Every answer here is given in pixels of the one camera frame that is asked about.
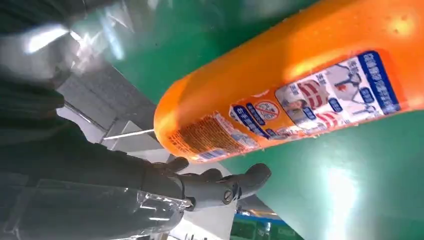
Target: robotic hand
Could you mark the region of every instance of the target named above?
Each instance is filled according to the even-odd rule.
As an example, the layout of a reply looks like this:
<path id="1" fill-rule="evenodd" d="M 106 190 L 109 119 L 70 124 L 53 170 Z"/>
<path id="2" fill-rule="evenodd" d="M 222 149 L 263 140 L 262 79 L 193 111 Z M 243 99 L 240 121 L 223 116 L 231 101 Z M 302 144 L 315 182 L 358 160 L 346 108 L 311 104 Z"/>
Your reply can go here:
<path id="1" fill-rule="evenodd" d="M 169 163 L 155 163 L 156 169 L 169 173 L 177 173 L 185 169 L 189 162 L 184 157 L 176 157 Z M 215 168 L 202 174 L 187 173 L 178 175 L 182 196 L 190 200 L 187 211 L 198 211 L 203 208 L 228 205 L 231 202 L 255 194 L 271 176 L 270 169 L 263 163 L 257 163 L 244 174 L 223 177 Z"/>

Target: green floor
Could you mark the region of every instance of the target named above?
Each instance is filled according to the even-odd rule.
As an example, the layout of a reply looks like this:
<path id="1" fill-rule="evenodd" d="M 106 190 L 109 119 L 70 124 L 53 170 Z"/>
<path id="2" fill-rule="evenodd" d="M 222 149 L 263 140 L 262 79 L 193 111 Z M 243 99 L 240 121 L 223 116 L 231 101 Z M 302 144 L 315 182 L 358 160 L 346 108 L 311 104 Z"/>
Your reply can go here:
<path id="1" fill-rule="evenodd" d="M 157 103 L 180 77 L 313 2 L 145 1 L 129 8 L 143 24 L 120 34 L 125 61 L 109 58 Z M 397 115 L 222 164 L 233 173 L 268 164 L 258 196 L 305 240 L 422 240 L 423 122 L 424 112 Z"/>

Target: product label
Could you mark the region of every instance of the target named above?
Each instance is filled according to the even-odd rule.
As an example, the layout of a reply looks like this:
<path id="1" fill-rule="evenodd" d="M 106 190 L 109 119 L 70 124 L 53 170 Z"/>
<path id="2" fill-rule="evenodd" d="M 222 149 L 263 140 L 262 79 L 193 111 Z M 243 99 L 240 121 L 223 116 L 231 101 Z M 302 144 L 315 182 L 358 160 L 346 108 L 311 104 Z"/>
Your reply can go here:
<path id="1" fill-rule="evenodd" d="M 379 54 L 367 51 L 185 125 L 168 140 L 209 162 L 400 111 Z"/>
<path id="2" fill-rule="evenodd" d="M 229 116 L 267 140 L 294 140 L 397 111 L 380 56 L 367 51 L 233 104 Z"/>
<path id="3" fill-rule="evenodd" d="M 183 153 L 195 154 L 199 162 L 226 158 L 251 151 L 258 143 L 242 133 L 218 112 L 182 127 L 171 135 L 169 141 Z"/>

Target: orange plastic container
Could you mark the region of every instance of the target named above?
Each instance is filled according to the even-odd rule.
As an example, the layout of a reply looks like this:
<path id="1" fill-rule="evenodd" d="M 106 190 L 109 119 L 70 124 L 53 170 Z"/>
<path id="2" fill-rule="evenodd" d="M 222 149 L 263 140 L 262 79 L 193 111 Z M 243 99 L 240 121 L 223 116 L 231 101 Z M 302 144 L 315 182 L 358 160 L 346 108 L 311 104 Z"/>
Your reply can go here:
<path id="1" fill-rule="evenodd" d="M 154 130 L 210 162 L 423 108 L 424 2 L 322 0 L 175 82 Z"/>

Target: plastic wrap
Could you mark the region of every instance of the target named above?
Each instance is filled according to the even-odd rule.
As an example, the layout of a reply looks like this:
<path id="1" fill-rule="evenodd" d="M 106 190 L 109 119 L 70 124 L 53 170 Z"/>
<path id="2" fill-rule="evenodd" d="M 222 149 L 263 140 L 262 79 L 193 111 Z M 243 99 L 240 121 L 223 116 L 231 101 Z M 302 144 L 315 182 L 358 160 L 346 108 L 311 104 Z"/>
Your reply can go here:
<path id="1" fill-rule="evenodd" d="M 136 239 L 174 228 L 190 205 L 144 191 L 0 174 L 0 239 Z"/>
<path id="2" fill-rule="evenodd" d="M 106 59 L 129 81 L 138 76 L 151 82 L 163 74 L 152 68 L 168 66 L 175 77 L 186 74 L 279 22 L 288 9 L 312 0 L 14 2 L 13 12 L 25 19 L 29 11 L 33 21 L 16 17 L 4 27 L 13 34 L 1 35 L 7 44 L 0 44 L 0 66 L 50 80 L 101 70 Z M 227 32 L 234 29 L 240 33 L 229 39 Z M 170 52 L 174 54 L 158 57 Z"/>

